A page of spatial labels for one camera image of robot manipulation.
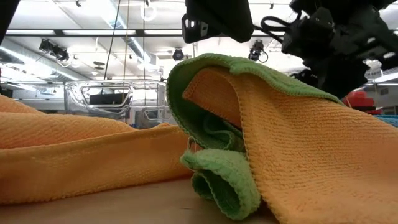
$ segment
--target cable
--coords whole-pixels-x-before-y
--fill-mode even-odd
[[[265,52],[265,51],[262,51],[262,53],[264,53],[264,54],[267,56],[267,60],[261,61],[261,60],[259,59],[259,62],[261,62],[261,63],[266,63],[266,62],[268,61],[268,54],[267,54],[267,52]]]
[[[44,57],[44,55],[48,54],[48,52],[42,54],[35,62],[38,62],[40,59],[42,59]]]
[[[195,58],[195,44],[192,44],[192,57]]]
[[[299,21],[301,19],[301,16],[302,16],[302,13],[299,12],[297,14],[296,19],[293,22],[286,22],[286,21],[284,21],[282,19],[279,19],[278,17],[275,17],[275,16],[266,16],[266,17],[261,19],[261,22],[260,22],[260,26],[261,27],[256,26],[256,25],[253,25],[253,26],[254,26],[254,28],[256,30],[259,30],[259,31],[261,31],[261,32],[263,32],[265,34],[268,34],[270,37],[274,38],[276,41],[278,41],[279,43],[282,44],[283,40],[280,37],[278,37],[278,35],[276,35],[276,34],[274,34],[272,32],[286,32],[286,31],[288,31],[289,30],[289,26],[291,26],[294,22]],[[266,24],[267,21],[277,22],[277,23],[281,24],[282,27],[270,26],[270,25]]]
[[[130,20],[130,0],[127,4],[127,27],[126,27],[126,40],[129,38],[129,20]],[[126,65],[127,65],[127,41],[124,46],[124,68],[123,68],[123,81],[126,79]],[[124,101],[124,91],[122,90],[122,102]]]
[[[58,63],[59,65],[61,65],[63,68],[67,68],[67,67],[69,67],[69,65],[72,64],[72,61],[70,61],[68,65],[62,65],[61,62],[59,62],[58,60],[57,60],[57,63]]]
[[[114,33],[115,33],[115,31],[116,31],[116,23],[118,22],[118,17],[119,17],[120,3],[121,3],[121,0],[119,0],[119,3],[118,3],[118,11],[116,12],[116,18],[114,19],[113,34],[112,34],[112,39],[111,39],[111,46],[109,47],[108,59],[106,59],[104,80],[106,80],[106,74],[107,74],[107,72],[108,72],[109,58],[111,57],[112,46],[113,46],[113,39],[114,39]]]
[[[145,0],[144,1],[144,4],[147,4],[147,6],[149,6],[149,1],[148,0]],[[144,19],[144,22],[143,22],[143,24],[142,24],[142,28],[145,30],[145,19]],[[142,43],[142,51],[143,51],[143,54],[142,54],[142,56],[143,56],[143,61],[144,61],[144,80],[146,79],[146,69],[145,69],[145,65],[146,65],[146,61],[145,61],[145,36],[142,38],[142,41],[143,41],[143,43]],[[145,89],[145,97],[144,97],[144,106],[146,106],[147,105],[147,86],[146,86],[146,82],[144,81],[144,89]]]

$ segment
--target green towel edge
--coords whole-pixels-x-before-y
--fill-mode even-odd
[[[244,153],[222,149],[186,151],[180,160],[195,171],[194,191],[202,198],[214,200],[228,218],[243,220],[260,207],[261,195]],[[228,201],[238,201],[239,205]]]
[[[287,95],[324,98],[343,105],[336,96],[249,59],[221,54],[203,54],[196,58],[184,60],[171,70],[167,80],[167,101],[177,124],[185,133],[193,136],[196,142],[204,148],[220,148],[220,144],[224,144],[224,142],[220,142],[219,139],[213,138],[203,130],[203,121],[210,112],[188,100],[184,100],[182,94],[201,69],[212,65],[229,68],[233,75],[242,73],[257,75],[271,87]],[[225,130],[228,129],[230,127],[225,124]]]

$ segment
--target orange towel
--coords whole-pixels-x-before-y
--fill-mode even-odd
[[[222,67],[201,69],[184,98],[242,128],[257,188],[281,223],[398,223],[398,129]]]
[[[43,114],[0,96],[0,204],[43,202],[190,175],[177,126]]]

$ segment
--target fluorescent light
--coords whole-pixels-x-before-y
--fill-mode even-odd
[[[146,10],[148,9],[152,9],[152,14],[150,16],[146,16]],[[157,8],[155,6],[149,5],[149,6],[145,6],[140,8],[140,15],[141,15],[141,19],[143,19],[144,21],[152,21],[156,18],[157,16]]]
[[[165,51],[165,52],[155,52],[155,53],[153,53],[154,55],[157,55],[157,56],[171,56],[173,53],[171,52],[167,52],[167,51]]]
[[[14,84],[8,84],[9,86],[13,86],[13,87],[17,87],[17,88],[21,88],[24,90],[29,90],[29,91],[36,91],[36,88],[31,87],[29,85],[25,85],[25,84],[18,84],[18,85],[14,85]]]
[[[113,30],[64,30],[63,33],[65,35],[113,35]],[[135,35],[135,30],[115,30],[115,35]]]
[[[272,32],[272,33],[275,35],[284,35],[285,34],[285,32]],[[253,31],[253,35],[267,35],[267,34],[263,33],[262,31],[255,30],[255,31]]]
[[[147,35],[182,35],[182,30],[145,30]]]
[[[130,80],[130,79],[139,79],[139,77],[134,76],[134,75],[126,75],[125,77],[123,76],[115,76],[112,77],[112,80]]]
[[[7,30],[6,35],[25,34],[25,35],[55,35],[54,30]]]
[[[43,101],[43,100],[46,100],[46,99],[44,99],[44,98],[35,98],[35,99],[14,99],[14,100]]]
[[[22,60],[23,62],[25,62],[26,65],[34,65],[35,67],[37,67],[37,69],[35,69],[35,70],[41,71],[41,74],[43,74],[43,71],[51,71],[51,73],[52,72],[59,73],[59,74],[65,76],[65,77],[68,77],[69,79],[74,80],[74,81],[79,80],[78,78],[75,78],[75,77],[73,77],[73,76],[71,76],[71,75],[69,75],[69,74],[67,74],[65,72],[61,72],[60,70],[57,70],[56,68],[52,68],[52,67],[50,67],[48,65],[45,65],[45,64],[42,64],[40,62],[36,62],[34,59],[32,59],[30,57],[26,57],[25,55],[21,55],[21,54],[16,53],[16,52],[14,52],[12,50],[9,50],[9,49],[7,49],[5,47],[0,47],[0,49],[5,51],[5,52],[7,52],[7,53],[9,53],[9,54],[11,54],[12,56],[18,58],[19,60]],[[50,72],[48,72],[48,73],[49,74],[45,74],[45,75],[39,75],[39,74],[35,74],[35,75],[37,77],[40,77],[40,78],[54,77],[54,75],[52,75]]]
[[[264,2],[264,0],[249,0],[249,4],[271,4],[271,2]],[[278,0],[278,4],[286,4],[289,5],[291,0]]]
[[[398,83],[380,83],[378,86],[398,86]]]
[[[398,72],[390,74],[390,75],[383,75],[382,77],[379,77],[379,78],[375,79],[374,82],[375,83],[386,82],[386,81],[389,81],[389,80],[394,80],[396,78],[398,78]]]

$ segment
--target ceiling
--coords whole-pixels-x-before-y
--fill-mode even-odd
[[[181,29],[181,17],[185,13],[184,0],[164,1],[152,0],[150,6],[145,7],[144,1],[130,0],[86,0],[80,1],[78,7],[75,0],[21,0],[14,18],[9,26],[10,29],[110,29],[109,21],[115,18],[110,13],[113,9],[119,8],[119,18],[124,22],[125,29],[129,30],[169,30]],[[277,16],[286,21],[292,21],[295,14],[289,7],[289,0],[275,0],[273,9],[270,9],[272,1],[250,0],[252,19],[255,24],[264,16]],[[148,17],[145,21],[142,14]],[[398,28],[398,5],[391,5],[382,12],[383,18],[390,28]],[[77,79],[103,79],[105,70],[96,70],[93,62],[108,61],[106,71],[107,77],[113,79],[125,78],[153,78],[160,79],[159,72],[154,69],[144,69],[139,64],[136,52],[126,45],[120,37],[6,37],[7,40],[16,43],[23,49],[28,49],[36,54],[38,63],[43,52],[39,50],[42,39],[50,39],[53,43],[68,49],[71,58],[68,63],[63,63],[66,67],[64,72],[75,72],[80,74]],[[253,37],[249,42],[240,44],[228,37],[215,37],[203,40],[195,45],[186,44],[181,36],[167,37],[134,37],[136,44],[141,46],[148,54],[156,55],[155,64],[164,67],[164,76],[167,76],[171,68],[176,64],[171,59],[171,54],[175,48],[181,48],[186,55],[200,55],[207,52],[247,57],[249,48],[255,40],[262,40],[267,47],[269,60],[267,66],[283,72],[300,70],[303,68],[300,58],[285,55],[278,50],[276,41],[270,37]],[[55,60],[50,55],[43,58],[50,60],[56,66]]]

